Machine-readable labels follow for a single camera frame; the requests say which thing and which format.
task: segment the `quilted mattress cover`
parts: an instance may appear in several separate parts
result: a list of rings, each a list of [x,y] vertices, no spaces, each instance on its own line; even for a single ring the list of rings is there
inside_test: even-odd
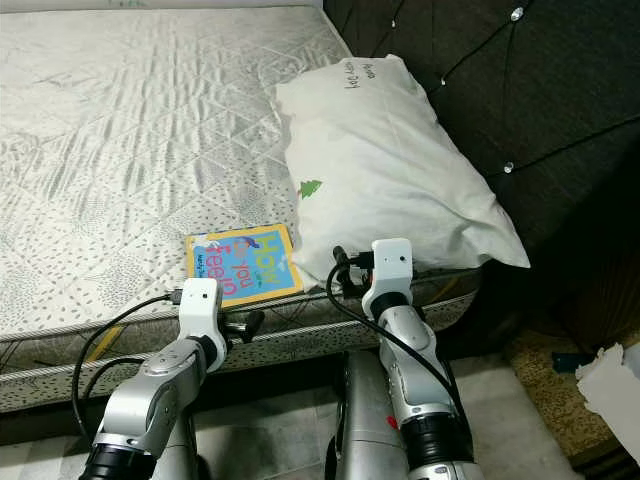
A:
[[[308,6],[0,22],[0,411],[10,411],[67,399],[83,338],[182,284],[185,235],[282,222],[296,241],[274,86],[349,51]],[[439,299],[453,298],[428,307],[436,323],[464,312],[476,279],[416,282],[425,304],[451,282]],[[227,369],[375,343],[322,294],[250,308],[267,312],[263,335],[234,349]],[[157,304],[108,332],[82,382],[106,358],[173,340],[175,315]]]

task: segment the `tiled floor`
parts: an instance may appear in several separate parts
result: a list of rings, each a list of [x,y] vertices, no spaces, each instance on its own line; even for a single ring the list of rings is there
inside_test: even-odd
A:
[[[453,365],[487,480],[577,480],[511,368],[498,356]],[[198,449],[216,480],[321,480],[335,398],[317,389],[200,413]],[[86,454],[61,437],[0,447],[3,480],[75,479]]]

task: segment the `white pillow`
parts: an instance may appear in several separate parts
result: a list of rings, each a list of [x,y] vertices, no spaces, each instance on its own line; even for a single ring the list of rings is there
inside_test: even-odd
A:
[[[529,267],[509,216],[438,124],[402,59],[345,58],[278,85],[298,191],[293,260],[323,284],[332,249],[405,237],[422,268]]]

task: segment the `dark upholstered headboard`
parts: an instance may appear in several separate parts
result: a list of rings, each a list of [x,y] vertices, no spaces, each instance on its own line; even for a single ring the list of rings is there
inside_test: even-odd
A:
[[[506,302],[484,292],[478,305],[548,304],[588,277],[590,262],[640,238],[633,225],[640,223],[636,2],[324,5],[354,55],[405,60],[442,125],[511,215],[534,268],[522,274],[489,266],[492,283],[518,291],[505,293],[514,299]]]

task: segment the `children's book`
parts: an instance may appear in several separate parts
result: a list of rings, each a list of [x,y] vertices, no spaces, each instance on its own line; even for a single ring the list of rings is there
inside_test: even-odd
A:
[[[302,290],[283,224],[189,235],[186,244],[189,277],[218,280],[223,307]]]

